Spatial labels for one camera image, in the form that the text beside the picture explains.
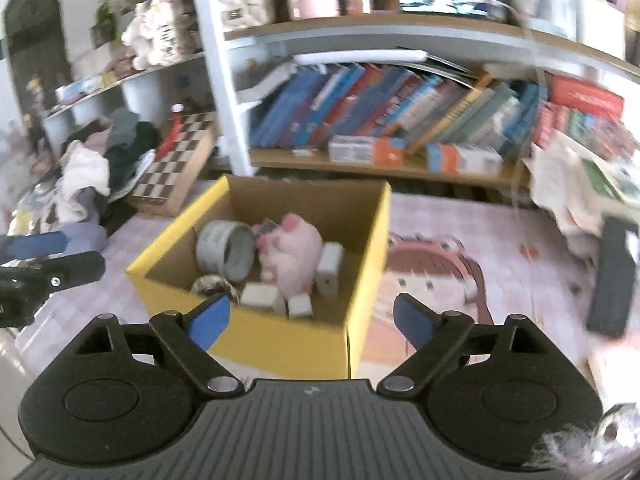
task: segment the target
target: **white roll of tape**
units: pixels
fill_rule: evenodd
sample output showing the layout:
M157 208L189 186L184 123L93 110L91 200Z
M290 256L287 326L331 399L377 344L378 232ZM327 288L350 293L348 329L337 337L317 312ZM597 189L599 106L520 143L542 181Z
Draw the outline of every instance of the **white roll of tape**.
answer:
M205 274L218 274L232 283L244 280L255 256L255 236L242 222L214 220L200 231L196 261Z

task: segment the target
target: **yellow box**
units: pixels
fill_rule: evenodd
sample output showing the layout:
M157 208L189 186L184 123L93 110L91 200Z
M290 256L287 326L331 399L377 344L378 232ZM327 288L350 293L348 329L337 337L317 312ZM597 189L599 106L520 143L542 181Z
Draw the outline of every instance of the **yellow box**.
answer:
M202 300L189 290L201 275L195 261L198 232L209 221L254 225L297 213L323 240L344 246L338 297L328 300L314 292L311 319L233 308L228 328L209 352L284 378L350 378L360 362L385 265L390 195L385 182L226 176L175 219L127 274L150 314L188 312ZM248 280L259 281L259 272L256 258Z

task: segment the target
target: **gray ribbed panel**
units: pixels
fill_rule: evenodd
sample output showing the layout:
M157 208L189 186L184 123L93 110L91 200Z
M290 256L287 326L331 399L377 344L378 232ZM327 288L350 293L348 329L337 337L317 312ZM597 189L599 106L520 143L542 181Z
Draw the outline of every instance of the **gray ribbed panel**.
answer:
M320 388L312 396L309 388ZM38 459L19 480L558 480L500 472L457 455L408 402L368 381L258 381L210 402L168 449L134 464L73 468Z

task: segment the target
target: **white shelf post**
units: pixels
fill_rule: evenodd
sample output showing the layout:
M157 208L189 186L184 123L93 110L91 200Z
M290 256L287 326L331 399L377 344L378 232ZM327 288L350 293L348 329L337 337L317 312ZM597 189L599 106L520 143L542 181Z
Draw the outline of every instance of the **white shelf post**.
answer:
M254 170L249 158L247 137L239 117L238 100L231 67L226 56L225 35L218 0L194 0L205 51L209 83L216 101L220 133L229 149L231 170L236 175L251 176Z

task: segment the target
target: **metal screw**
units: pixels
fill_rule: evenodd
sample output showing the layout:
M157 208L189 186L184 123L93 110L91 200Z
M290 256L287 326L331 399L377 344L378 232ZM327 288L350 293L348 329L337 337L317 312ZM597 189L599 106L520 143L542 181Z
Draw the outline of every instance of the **metal screw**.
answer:
M387 377L382 385L390 392L408 392L414 388L415 383L409 377L398 375Z
M238 379L235 377L220 376L214 377L207 383L207 388L212 392L228 394L238 387Z

